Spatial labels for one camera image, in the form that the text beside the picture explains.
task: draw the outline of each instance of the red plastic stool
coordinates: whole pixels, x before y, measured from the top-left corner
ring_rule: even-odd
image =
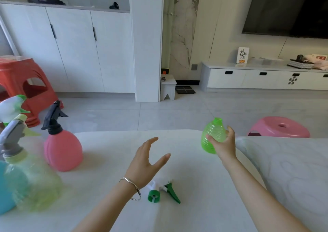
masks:
[[[30,85],[27,82],[30,78],[40,79],[45,86]],[[0,101],[19,94],[27,97],[22,108],[30,111],[26,113],[28,127],[39,125],[39,112],[58,100],[46,75],[33,59],[0,58],[0,85],[6,89],[6,92],[0,93]]]
[[[258,120],[251,128],[248,136],[270,136],[289,138],[309,138],[306,127],[284,117],[265,117]]]

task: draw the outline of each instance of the pink plastic stool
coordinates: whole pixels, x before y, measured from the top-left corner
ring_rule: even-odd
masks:
[[[297,123],[284,117],[265,117],[256,122],[248,136],[270,136],[289,138],[309,138],[309,131]]]

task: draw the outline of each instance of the tv stand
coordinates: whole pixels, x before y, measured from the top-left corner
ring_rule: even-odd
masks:
[[[328,90],[328,71],[287,65],[202,64],[200,87],[204,92],[221,88]]]

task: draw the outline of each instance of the bangle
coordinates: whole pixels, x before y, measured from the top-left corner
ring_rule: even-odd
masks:
[[[139,200],[141,199],[141,193],[140,193],[139,188],[135,185],[134,182],[132,182],[130,179],[128,179],[128,178],[126,178],[126,177],[121,178],[119,182],[121,182],[122,179],[124,179],[124,180],[126,180],[126,181],[128,181],[129,183],[131,183],[131,184],[134,185],[134,187],[135,187],[135,189],[137,190],[137,193],[139,194],[140,198],[139,198],[138,200],[135,199],[135,198],[131,198],[131,200],[133,200],[133,201],[139,201]]]

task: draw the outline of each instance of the black tv screen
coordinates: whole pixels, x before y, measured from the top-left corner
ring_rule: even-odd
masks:
[[[328,0],[252,0],[243,33],[328,38]]]

